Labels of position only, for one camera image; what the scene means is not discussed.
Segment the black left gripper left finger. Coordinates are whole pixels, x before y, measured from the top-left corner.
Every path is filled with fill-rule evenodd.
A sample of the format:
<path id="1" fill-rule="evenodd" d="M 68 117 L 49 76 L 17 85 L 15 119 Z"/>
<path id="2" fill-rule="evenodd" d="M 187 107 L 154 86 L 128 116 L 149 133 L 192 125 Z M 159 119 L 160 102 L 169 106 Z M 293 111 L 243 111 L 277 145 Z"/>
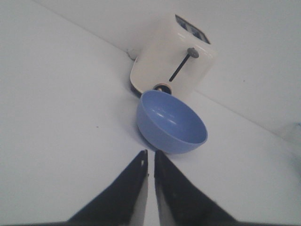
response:
<path id="1" fill-rule="evenodd" d="M 142 150 L 119 176 L 67 221 L 33 226 L 142 226 L 148 195 L 148 151 Z"/>

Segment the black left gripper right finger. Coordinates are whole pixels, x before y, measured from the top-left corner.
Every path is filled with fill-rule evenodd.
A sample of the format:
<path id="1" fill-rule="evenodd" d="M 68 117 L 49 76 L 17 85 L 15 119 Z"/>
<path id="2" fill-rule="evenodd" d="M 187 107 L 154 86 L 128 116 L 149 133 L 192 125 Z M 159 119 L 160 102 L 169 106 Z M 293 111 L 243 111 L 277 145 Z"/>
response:
<path id="1" fill-rule="evenodd" d="M 283 176 L 247 173 L 243 167 L 204 169 L 193 162 L 181 171 L 161 150 L 154 178 L 163 226 L 298 226 L 301 189 Z"/>

